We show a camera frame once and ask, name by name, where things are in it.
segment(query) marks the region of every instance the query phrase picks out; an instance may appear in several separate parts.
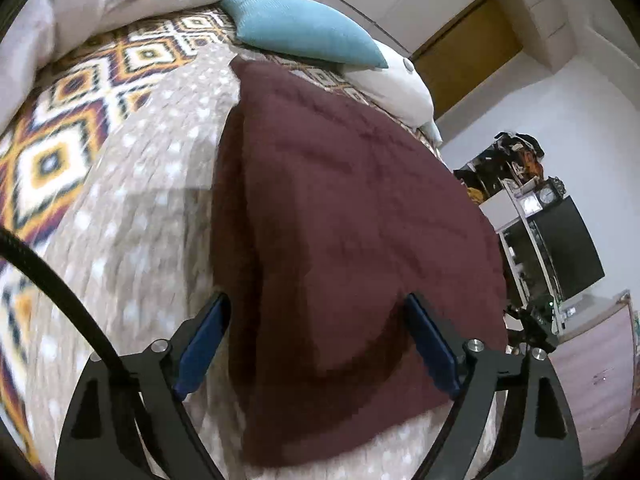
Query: patterned bedsheet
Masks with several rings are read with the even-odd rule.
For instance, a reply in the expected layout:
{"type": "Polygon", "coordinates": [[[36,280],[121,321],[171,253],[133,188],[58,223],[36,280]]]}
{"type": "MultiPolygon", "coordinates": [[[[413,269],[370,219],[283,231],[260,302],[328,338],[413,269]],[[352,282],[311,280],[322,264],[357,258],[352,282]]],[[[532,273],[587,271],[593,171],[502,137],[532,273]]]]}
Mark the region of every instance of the patterned bedsheet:
{"type": "MultiPolygon", "coordinates": [[[[0,137],[2,224],[42,254],[107,136],[145,104],[165,74],[191,62],[200,47],[235,41],[230,18],[206,7],[98,35],[47,66],[0,137]]],[[[267,58],[318,86],[375,106],[329,65],[275,54],[267,58]]],[[[439,157],[424,137],[419,139],[439,157]]],[[[0,290],[0,418],[37,464],[24,409],[36,291],[4,261],[0,290]]]]}

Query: teal cushion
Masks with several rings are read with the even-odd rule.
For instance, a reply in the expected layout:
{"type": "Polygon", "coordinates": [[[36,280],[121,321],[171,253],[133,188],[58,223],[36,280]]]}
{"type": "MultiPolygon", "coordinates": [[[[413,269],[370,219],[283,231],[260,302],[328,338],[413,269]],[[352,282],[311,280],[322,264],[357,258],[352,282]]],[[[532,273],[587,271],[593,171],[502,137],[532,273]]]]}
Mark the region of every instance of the teal cushion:
{"type": "Polygon", "coordinates": [[[312,0],[222,0],[243,43],[294,56],[388,68],[360,25],[312,0]]]}

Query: maroon cloth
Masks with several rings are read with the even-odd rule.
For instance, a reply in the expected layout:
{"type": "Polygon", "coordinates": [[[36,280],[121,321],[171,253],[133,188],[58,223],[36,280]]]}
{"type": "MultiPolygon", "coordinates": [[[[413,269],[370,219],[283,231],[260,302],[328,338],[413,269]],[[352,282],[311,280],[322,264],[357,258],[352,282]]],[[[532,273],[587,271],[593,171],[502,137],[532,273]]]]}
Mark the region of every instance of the maroon cloth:
{"type": "Polygon", "coordinates": [[[379,111],[276,64],[236,58],[218,152],[215,280],[245,459],[325,459],[446,402],[402,323],[421,291],[503,350],[497,237],[465,189],[379,111]]]}

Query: cabinet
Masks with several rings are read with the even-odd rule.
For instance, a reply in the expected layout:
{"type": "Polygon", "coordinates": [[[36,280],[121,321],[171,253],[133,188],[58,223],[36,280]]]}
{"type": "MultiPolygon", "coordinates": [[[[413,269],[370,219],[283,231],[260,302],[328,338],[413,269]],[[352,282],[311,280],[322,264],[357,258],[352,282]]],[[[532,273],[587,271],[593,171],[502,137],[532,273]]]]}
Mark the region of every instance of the cabinet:
{"type": "Polygon", "coordinates": [[[549,355],[574,418],[584,465],[614,453],[626,435],[634,380],[631,319],[630,308],[617,303],[565,333],[549,355]]]}

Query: beige blanket with white dots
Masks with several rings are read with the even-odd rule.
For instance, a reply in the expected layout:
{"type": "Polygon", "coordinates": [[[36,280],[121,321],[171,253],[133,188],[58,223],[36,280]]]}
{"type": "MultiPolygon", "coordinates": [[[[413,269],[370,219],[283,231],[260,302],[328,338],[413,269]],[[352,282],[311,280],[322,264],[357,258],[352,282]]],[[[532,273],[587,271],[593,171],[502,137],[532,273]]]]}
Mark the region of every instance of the beige blanket with white dots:
{"type": "MultiPolygon", "coordinates": [[[[109,136],[45,252],[120,354],[169,338],[212,294],[210,187],[218,136],[238,100],[238,80],[228,66],[235,54],[226,44],[213,45],[162,80],[148,104],[109,136]]],[[[91,349],[43,295],[31,331],[26,407],[36,449],[53,478],[66,408],[91,349]]],[[[406,480],[448,411],[425,413],[326,462],[256,470],[240,458],[241,413],[224,344],[188,400],[204,446],[233,480],[406,480]]],[[[495,442],[495,413],[494,403],[470,478],[495,442]]]]}

